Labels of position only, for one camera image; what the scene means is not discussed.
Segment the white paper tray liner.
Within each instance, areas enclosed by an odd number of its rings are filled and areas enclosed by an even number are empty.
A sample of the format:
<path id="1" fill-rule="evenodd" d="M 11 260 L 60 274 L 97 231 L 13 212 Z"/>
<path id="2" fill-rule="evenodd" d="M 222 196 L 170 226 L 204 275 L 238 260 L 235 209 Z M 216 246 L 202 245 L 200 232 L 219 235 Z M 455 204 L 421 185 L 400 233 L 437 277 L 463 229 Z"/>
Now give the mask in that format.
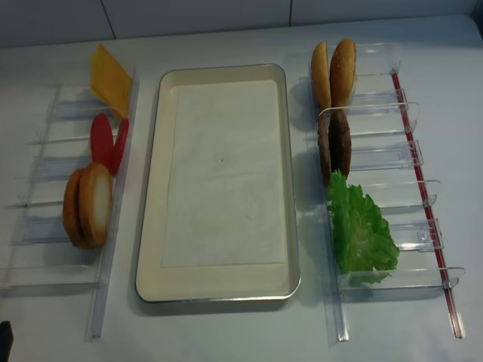
<path id="1" fill-rule="evenodd" d="M 179 89 L 163 266 L 282 261 L 277 97 L 274 81 Z"/>

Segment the clear acrylic food rack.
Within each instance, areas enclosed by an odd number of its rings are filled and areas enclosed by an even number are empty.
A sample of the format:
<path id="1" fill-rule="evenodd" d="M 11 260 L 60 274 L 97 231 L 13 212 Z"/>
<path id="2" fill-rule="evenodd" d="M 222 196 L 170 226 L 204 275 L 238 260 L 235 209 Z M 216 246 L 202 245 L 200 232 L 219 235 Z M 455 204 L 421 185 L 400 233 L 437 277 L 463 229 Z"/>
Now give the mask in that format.
<path id="1" fill-rule="evenodd" d="M 318 107 L 312 89 L 312 57 L 307 76 L 299 81 L 303 132 L 294 158 L 297 206 L 303 240 L 321 279 L 328 329 L 335 341 L 349 340 L 346 309 L 350 304 L 443 296 L 453 334 L 462 339 L 466 333 L 454 289 L 465 270 L 445 261 L 441 227 L 434 212 L 441 184 L 423 175 L 423 155 L 416 135 L 420 107 L 407 98 L 400 81 L 401 48 L 394 43 L 355 46 L 355 84 L 346 106 Z M 331 115 L 338 109 L 346 113 L 352 141 L 346 183 L 361 186 L 363 193 L 371 196 L 400 250 L 396 269 L 380 283 L 350 286 L 351 278 L 361 273 L 342 275 L 334 256 L 317 123 L 325 114 L 329 128 Z"/>
<path id="2" fill-rule="evenodd" d="M 53 91 L 45 117 L 27 140 L 35 156 L 26 175 L 19 177 L 21 189 L 6 204 L 16 212 L 13 231 L 1 244 L 1 296 L 10 291 L 32 290 L 41 295 L 92 290 L 91 320 L 87 338 L 103 331 L 112 260 L 128 173 L 131 140 L 113 180 L 112 209 L 104 246 L 83 250 L 71 244 L 63 227 L 62 203 L 71 174 L 91 162 L 91 122 L 104 113 L 112 131 L 118 122 L 110 106 L 96 98 L 86 81 L 58 81 L 47 86 Z"/>

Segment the cream rectangular metal tray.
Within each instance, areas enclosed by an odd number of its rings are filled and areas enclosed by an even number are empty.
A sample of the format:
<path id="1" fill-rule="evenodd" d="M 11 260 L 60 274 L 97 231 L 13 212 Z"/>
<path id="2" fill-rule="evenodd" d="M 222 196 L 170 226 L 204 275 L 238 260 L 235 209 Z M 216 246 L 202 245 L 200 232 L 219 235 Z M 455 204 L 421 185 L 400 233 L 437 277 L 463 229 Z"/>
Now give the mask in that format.
<path id="1" fill-rule="evenodd" d="M 165 267 L 165 229 L 179 89 L 184 86 L 274 81 L 278 89 L 284 256 L 281 262 Z M 297 218 L 286 75 L 275 64 L 176 69 L 159 83 L 135 287 L 145 302 L 283 300 L 300 284 Z"/>

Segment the brown meat patty left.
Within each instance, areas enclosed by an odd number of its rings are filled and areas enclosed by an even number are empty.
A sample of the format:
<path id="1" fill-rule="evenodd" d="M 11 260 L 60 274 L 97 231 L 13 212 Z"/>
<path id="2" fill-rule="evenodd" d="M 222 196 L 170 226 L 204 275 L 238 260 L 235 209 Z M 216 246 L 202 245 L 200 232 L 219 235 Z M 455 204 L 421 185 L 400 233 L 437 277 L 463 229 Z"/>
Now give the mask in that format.
<path id="1" fill-rule="evenodd" d="M 331 154 L 329 149 L 328 126 L 325 114 L 318 117 L 318 150 L 320 154 L 320 165 L 322 182 L 328 186 L 331 178 Z"/>

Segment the red tomato slice right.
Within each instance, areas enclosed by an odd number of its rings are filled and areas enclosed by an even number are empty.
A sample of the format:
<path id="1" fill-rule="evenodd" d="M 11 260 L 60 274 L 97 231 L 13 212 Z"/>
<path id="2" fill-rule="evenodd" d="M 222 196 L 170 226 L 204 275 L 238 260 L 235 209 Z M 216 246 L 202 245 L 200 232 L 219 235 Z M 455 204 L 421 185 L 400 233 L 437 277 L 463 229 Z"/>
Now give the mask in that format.
<path id="1" fill-rule="evenodd" d="M 125 150 L 125 143 L 128 138 L 128 131 L 129 131 L 129 120 L 127 118 L 123 118 L 119 128 L 118 133 L 115 138 L 114 147 L 111 154 L 111 159 L 109 163 L 109 172 L 112 177 L 115 177 L 118 173 L 118 169 L 122 162 L 122 157 Z"/>

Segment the yellow cheese slice behind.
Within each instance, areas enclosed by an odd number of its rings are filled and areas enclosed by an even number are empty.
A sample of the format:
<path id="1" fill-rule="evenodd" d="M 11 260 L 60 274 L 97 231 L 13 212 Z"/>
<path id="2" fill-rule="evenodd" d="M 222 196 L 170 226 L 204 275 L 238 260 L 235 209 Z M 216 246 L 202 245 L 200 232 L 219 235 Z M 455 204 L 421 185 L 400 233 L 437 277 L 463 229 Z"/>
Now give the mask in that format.
<path id="1" fill-rule="evenodd" d="M 97 53 L 92 53 L 90 57 L 91 92 L 96 97 L 100 97 L 98 92 L 98 78 L 99 78 L 99 69 L 97 65 Z"/>

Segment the red tomato slice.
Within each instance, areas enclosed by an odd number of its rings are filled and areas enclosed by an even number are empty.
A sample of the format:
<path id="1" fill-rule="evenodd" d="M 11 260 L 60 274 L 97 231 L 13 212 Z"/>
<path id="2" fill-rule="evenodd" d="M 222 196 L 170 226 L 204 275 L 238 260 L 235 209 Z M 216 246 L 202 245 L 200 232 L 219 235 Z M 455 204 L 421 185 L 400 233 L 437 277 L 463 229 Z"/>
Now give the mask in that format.
<path id="1" fill-rule="evenodd" d="M 115 138 L 114 147 L 111 154 L 111 159 L 109 163 L 109 172 L 112 177 L 115 177 L 118 173 L 118 169 L 122 162 L 122 157 L 125 150 L 125 143 L 128 138 L 128 131 L 129 131 L 129 120 L 127 118 L 123 118 L 119 128 L 118 133 Z"/>
<path id="2" fill-rule="evenodd" d="M 91 157 L 93 162 L 109 166 L 114 148 L 112 128 L 109 119 L 104 113 L 94 116 L 90 134 Z"/>

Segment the bun top left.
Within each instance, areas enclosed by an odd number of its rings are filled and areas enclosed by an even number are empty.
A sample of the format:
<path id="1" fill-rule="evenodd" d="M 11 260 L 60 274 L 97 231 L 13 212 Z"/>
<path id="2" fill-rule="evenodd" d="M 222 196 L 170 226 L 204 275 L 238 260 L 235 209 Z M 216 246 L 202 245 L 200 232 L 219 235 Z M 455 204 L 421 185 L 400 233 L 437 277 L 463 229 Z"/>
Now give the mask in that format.
<path id="1" fill-rule="evenodd" d="M 328 46 L 319 42 L 312 52 L 311 59 L 312 89 L 321 110 L 331 107 L 331 86 L 328 71 Z"/>

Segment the brown meat patty right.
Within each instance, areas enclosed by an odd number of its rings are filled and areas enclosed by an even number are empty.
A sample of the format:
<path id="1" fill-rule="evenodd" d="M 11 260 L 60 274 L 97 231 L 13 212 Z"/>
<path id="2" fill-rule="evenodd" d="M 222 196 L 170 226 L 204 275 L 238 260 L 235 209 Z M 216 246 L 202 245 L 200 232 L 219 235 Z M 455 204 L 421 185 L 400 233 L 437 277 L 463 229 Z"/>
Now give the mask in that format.
<path id="1" fill-rule="evenodd" d="M 343 109 L 333 111 L 328 128 L 332 170 L 339 170 L 346 178 L 349 175 L 352 157 L 352 141 L 349 123 Z"/>

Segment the orange cheese slice front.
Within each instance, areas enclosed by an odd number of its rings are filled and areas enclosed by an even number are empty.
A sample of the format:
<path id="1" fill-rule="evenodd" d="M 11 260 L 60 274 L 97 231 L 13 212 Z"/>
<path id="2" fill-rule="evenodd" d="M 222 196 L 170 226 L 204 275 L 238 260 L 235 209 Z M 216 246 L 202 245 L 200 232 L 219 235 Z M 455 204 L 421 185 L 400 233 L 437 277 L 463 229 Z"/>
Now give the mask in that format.
<path id="1" fill-rule="evenodd" d="M 99 69 L 99 98 L 110 107 L 112 114 L 121 121 L 128 117 L 132 77 L 101 43 L 97 45 L 95 53 L 97 53 Z"/>

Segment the black object at corner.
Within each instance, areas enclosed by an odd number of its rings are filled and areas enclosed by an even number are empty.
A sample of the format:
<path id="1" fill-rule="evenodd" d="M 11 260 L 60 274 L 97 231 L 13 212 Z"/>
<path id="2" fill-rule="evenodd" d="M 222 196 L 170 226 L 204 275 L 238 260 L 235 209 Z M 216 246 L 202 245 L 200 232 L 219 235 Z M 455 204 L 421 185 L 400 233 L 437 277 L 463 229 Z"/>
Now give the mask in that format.
<path id="1" fill-rule="evenodd" d="M 0 324 L 0 362 L 8 362 L 14 335 L 10 321 L 2 321 Z"/>

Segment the bun bottom slice outer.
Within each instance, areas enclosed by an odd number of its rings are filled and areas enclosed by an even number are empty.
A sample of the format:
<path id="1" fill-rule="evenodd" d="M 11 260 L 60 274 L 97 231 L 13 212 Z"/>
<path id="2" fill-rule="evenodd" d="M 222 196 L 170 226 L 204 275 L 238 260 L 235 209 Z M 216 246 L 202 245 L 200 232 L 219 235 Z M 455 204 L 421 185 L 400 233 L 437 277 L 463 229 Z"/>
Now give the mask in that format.
<path id="1" fill-rule="evenodd" d="M 88 250 L 91 249 L 91 245 L 85 239 L 78 214 L 78 195 L 82 172 L 82 168 L 75 170 L 66 185 L 63 196 L 63 227 L 74 247 Z"/>

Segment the clear acrylic right food rack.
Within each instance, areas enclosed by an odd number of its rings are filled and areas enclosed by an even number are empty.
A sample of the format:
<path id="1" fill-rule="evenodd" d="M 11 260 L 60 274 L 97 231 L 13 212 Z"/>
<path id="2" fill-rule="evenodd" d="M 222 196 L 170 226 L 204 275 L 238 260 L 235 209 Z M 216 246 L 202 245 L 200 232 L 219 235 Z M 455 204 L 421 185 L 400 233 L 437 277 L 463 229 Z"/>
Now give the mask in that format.
<path id="1" fill-rule="evenodd" d="M 312 89 L 312 57 L 307 76 L 299 81 L 303 132 L 294 158 L 297 206 L 303 240 L 321 279 L 328 329 L 335 341 L 349 340 L 346 309 L 350 304 L 443 296 L 453 334 L 462 339 L 466 333 L 454 289 L 465 270 L 445 261 L 441 227 L 434 212 L 441 184 L 423 175 L 423 155 L 416 135 L 420 107 L 407 98 L 400 81 L 401 48 L 394 43 L 355 46 L 355 84 L 346 106 L 318 107 Z M 329 128 L 331 115 L 338 109 L 346 113 L 352 141 L 346 183 L 361 186 L 363 193 L 371 196 L 400 250 L 396 269 L 380 283 L 350 286 L 351 278 L 361 273 L 342 275 L 334 256 L 317 123 L 325 114 Z"/>

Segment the clear acrylic left food rack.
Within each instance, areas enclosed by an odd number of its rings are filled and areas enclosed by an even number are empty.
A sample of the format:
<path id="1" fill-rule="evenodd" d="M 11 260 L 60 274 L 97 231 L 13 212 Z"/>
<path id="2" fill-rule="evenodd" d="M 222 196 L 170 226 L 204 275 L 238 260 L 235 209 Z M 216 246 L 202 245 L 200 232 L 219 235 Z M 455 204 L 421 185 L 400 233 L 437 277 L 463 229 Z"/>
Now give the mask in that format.
<path id="1" fill-rule="evenodd" d="M 62 203 L 71 174 L 91 162 L 91 122 L 104 113 L 112 131 L 118 122 L 110 106 L 96 98 L 86 81 L 58 81 L 47 86 L 53 91 L 45 117 L 27 140 L 35 156 L 26 175 L 19 177 L 21 189 L 6 204 L 16 212 L 13 231 L 1 244 L 1 296 L 10 291 L 32 290 L 41 295 L 92 290 L 91 320 L 87 338 L 103 331 L 112 260 L 128 173 L 131 140 L 113 180 L 112 209 L 104 246 L 83 250 L 71 244 L 63 227 Z"/>

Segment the sesame bun top right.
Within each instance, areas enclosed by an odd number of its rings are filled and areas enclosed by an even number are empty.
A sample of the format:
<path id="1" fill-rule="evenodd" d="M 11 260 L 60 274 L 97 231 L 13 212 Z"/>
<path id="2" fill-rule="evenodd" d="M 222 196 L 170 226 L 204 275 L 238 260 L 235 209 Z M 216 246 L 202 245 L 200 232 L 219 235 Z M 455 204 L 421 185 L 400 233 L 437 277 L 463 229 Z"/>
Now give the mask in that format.
<path id="1" fill-rule="evenodd" d="M 350 38 L 339 42 L 330 64 L 331 105 L 346 106 L 355 84 L 356 46 Z"/>

